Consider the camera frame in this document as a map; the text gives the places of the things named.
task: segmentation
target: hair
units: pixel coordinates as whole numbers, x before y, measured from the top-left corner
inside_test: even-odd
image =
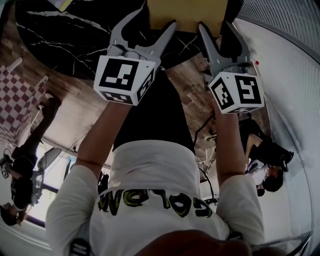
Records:
[[[258,185],[256,186],[256,191],[258,193],[258,197],[262,197],[265,194],[265,189],[264,188],[258,189]]]
[[[5,224],[8,226],[13,226],[17,224],[17,217],[12,216],[7,210],[0,206],[0,214]]]
[[[284,183],[284,172],[280,169],[278,170],[278,174],[275,177],[269,176],[263,182],[262,185],[265,190],[269,192],[276,192],[278,191]]]

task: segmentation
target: curved white wall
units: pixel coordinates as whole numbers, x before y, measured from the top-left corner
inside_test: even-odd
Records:
[[[285,174],[291,231],[313,228],[320,241],[320,65],[283,37],[237,19],[269,100],[266,105],[275,141],[295,156]]]

